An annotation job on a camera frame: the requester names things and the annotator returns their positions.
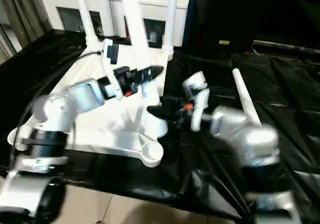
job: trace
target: white vertical pole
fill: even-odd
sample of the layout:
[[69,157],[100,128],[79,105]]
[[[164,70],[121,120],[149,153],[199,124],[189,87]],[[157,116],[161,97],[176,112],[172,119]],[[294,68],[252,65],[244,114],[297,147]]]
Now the white vertical pole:
[[[139,0],[122,0],[126,21],[129,29],[130,40],[134,50],[137,69],[150,67],[152,65],[149,53],[145,24],[142,19]],[[143,109],[139,122],[139,133],[154,140],[160,134],[168,130],[167,123],[147,111],[147,106],[160,104],[158,89],[155,81],[141,85],[143,96]]]
[[138,70],[151,66],[145,24],[139,0],[122,0]]
[[235,81],[236,89],[239,93],[243,112],[247,115],[247,117],[254,125],[261,126],[259,116],[256,112],[255,106],[251,100],[246,84],[241,76],[239,69],[233,69],[232,74]]
[[174,51],[173,38],[174,38],[174,27],[176,19],[176,8],[177,0],[169,0],[167,13],[166,13],[166,22],[164,30],[164,41],[162,48],[165,48],[170,51]]
[[86,46],[89,47],[92,51],[100,51],[101,45],[99,43],[98,37],[96,36],[86,0],[77,0],[77,2],[79,5],[81,20],[85,31]]

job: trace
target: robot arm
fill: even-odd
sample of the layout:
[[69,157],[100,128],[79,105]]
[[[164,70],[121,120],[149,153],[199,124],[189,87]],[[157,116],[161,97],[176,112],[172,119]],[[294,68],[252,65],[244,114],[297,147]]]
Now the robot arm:
[[119,96],[118,87],[128,97],[138,92],[139,85],[153,80],[163,70],[151,66],[114,70],[118,85],[109,78],[88,79],[50,94],[35,109],[41,122],[23,140],[27,150],[16,159],[0,194],[0,223],[50,223],[60,212],[66,192],[59,177],[68,158],[64,156],[68,133],[77,115],[102,106],[105,100]]
[[[188,121],[193,132],[209,131],[214,138],[228,143],[242,167],[247,185],[246,198],[255,202],[259,211],[284,210],[289,214],[289,223],[300,224],[287,172],[281,163],[276,130],[267,124],[256,125],[243,111],[224,106],[218,106],[212,114],[204,113],[210,90],[202,72],[194,74],[182,85],[188,102],[163,97],[173,110],[149,106],[148,111],[172,123]],[[274,179],[275,171],[281,178]],[[268,215],[266,223],[279,223],[273,217]]]

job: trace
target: black tablecloth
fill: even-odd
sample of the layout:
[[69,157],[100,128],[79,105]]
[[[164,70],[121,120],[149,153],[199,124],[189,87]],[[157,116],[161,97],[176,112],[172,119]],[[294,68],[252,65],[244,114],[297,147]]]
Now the black tablecloth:
[[[7,135],[25,106],[49,74],[67,65],[62,60],[80,55],[85,47],[82,33],[54,30],[0,65],[2,176],[9,161]],[[176,51],[168,63],[164,93],[183,97],[182,81],[201,70],[210,88],[209,110],[218,105],[241,109],[233,68],[240,69],[261,121],[278,130],[281,157],[303,221],[320,222],[320,65],[270,56],[205,60]],[[196,213],[237,221],[250,218],[245,182],[225,143],[205,133],[196,138],[188,129],[174,126],[159,141],[164,157],[155,168],[134,158],[67,150],[65,177],[78,186]]]

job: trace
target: black cable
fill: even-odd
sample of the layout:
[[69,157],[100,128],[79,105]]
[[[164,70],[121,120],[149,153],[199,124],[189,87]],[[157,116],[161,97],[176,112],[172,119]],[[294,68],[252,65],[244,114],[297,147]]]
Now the black cable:
[[[60,63],[67,63],[72,61],[72,59],[76,58],[74,61],[78,61],[84,57],[93,55],[93,54],[97,54],[97,55],[101,55],[101,51],[95,51],[95,52],[89,52],[86,53],[82,56],[76,57],[79,55],[79,52],[75,52],[72,55],[67,56],[66,58],[63,58]],[[50,75],[46,81],[44,82],[44,84],[38,89],[38,91],[33,95],[29,105],[26,106],[26,108],[24,109],[21,118],[18,122],[18,126],[14,135],[14,140],[13,140],[13,144],[11,147],[11,152],[10,152],[10,160],[9,160],[9,170],[13,168],[14,164],[15,164],[15,153],[16,153],[16,144],[17,144],[17,139],[20,133],[20,128],[23,125],[23,123],[25,122],[26,116],[30,111],[30,108],[32,107],[32,104],[39,98],[39,96],[41,95],[41,93],[44,91],[44,89],[54,80],[56,79],[58,76],[60,76],[61,74],[63,74],[64,72],[66,72],[72,65],[74,64],[74,62],[71,65],[63,65],[60,69],[58,69],[56,72],[54,72],[52,75]]]

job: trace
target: curtain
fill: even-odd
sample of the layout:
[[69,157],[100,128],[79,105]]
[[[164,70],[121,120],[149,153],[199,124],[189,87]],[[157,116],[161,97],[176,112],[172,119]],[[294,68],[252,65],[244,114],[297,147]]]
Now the curtain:
[[22,48],[51,29],[41,0],[2,0],[16,38]]

